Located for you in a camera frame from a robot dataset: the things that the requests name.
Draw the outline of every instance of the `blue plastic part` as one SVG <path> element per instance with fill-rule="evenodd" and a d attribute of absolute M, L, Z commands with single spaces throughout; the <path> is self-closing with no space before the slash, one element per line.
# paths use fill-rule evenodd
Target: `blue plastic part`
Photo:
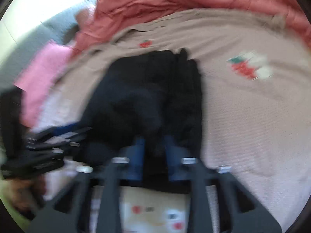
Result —
<path fill-rule="evenodd" d="M 77 123 L 72 123 L 72 124 L 69 124 L 67 126 L 56 127 L 53 130 L 53 135 L 55 137 L 57 137 L 57 136 L 60 136 L 62 134 L 65 134 L 67 132 L 73 131 L 76 128 L 76 125 L 77 125 Z"/>
<path fill-rule="evenodd" d="M 189 171 L 181 166 L 181 159 L 190 157 L 189 152 L 184 148 L 175 146 L 174 139 L 171 136 L 164 138 L 164 147 L 169 181 L 190 180 Z"/>
<path fill-rule="evenodd" d="M 137 138 L 135 144 L 124 148 L 124 155 L 130 159 L 126 169 L 122 171 L 122 180 L 142 181 L 145 153 L 145 140 Z"/>

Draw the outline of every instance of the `black garment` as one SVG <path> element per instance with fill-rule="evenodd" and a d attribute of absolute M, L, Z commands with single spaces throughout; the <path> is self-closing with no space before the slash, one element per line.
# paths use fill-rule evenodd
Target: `black garment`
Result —
<path fill-rule="evenodd" d="M 23 145 L 26 128 L 20 124 L 22 92 L 14 86 L 0 95 L 0 128 L 8 159 L 17 157 Z"/>
<path fill-rule="evenodd" d="M 11 217 L 4 204 L 0 200 L 0 225 L 1 233 L 24 233 Z"/>
<path fill-rule="evenodd" d="M 194 60 L 182 49 L 116 60 L 94 91 L 80 121 L 92 127 L 87 149 L 76 160 L 101 165 L 142 136 L 146 139 L 144 173 L 166 173 L 163 135 L 200 156 L 202 92 Z"/>

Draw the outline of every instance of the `pink cloth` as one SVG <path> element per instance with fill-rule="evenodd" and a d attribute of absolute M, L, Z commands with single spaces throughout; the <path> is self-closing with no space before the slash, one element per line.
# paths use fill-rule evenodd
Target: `pink cloth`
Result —
<path fill-rule="evenodd" d="M 36 124 L 49 89 L 64 71 L 71 54 L 71 47 L 49 41 L 19 75 L 15 85 L 25 91 L 21 99 L 23 125 Z"/>
<path fill-rule="evenodd" d="M 192 8 L 227 8 L 268 15 L 281 14 L 286 17 L 287 27 L 294 29 L 311 47 L 311 25 L 296 0 L 99 0 L 94 20 L 76 35 L 74 53 L 109 41 L 116 32 L 130 25 Z"/>

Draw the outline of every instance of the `gray fabric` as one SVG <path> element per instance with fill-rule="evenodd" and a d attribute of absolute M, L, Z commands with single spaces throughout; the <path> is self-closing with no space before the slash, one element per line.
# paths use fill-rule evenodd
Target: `gray fabric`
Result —
<path fill-rule="evenodd" d="M 0 93 L 12 86 L 16 76 L 47 41 L 53 39 L 58 44 L 67 44 L 79 29 L 74 15 L 81 8 L 95 4 L 95 2 L 96 0 L 85 0 L 76 4 L 53 16 L 30 32 L 0 67 Z"/>

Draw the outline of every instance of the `metal clip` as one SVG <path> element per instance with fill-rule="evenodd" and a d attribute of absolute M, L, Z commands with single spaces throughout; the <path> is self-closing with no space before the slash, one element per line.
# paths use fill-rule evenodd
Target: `metal clip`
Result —
<path fill-rule="evenodd" d="M 112 158 L 112 162 L 115 164 L 127 164 L 129 163 L 130 159 L 129 158 L 122 158 L 122 157 L 115 157 Z"/>
<path fill-rule="evenodd" d="M 216 168 L 216 171 L 220 174 L 231 172 L 231 166 L 219 166 Z"/>
<path fill-rule="evenodd" d="M 52 148 L 52 152 L 53 152 L 53 153 L 62 154 L 64 151 L 63 151 L 62 149 L 53 147 L 53 148 Z"/>
<path fill-rule="evenodd" d="M 182 158 L 181 159 L 181 163 L 184 164 L 184 165 L 195 164 L 196 162 L 197 162 L 196 158 Z"/>
<path fill-rule="evenodd" d="M 93 167 L 91 167 L 91 166 L 77 166 L 76 171 L 77 172 L 83 172 L 83 173 L 91 173 L 93 171 Z"/>
<path fill-rule="evenodd" d="M 76 143 L 76 142 L 69 142 L 69 145 L 70 146 L 75 146 L 75 147 L 79 147 L 80 146 L 80 144 Z"/>

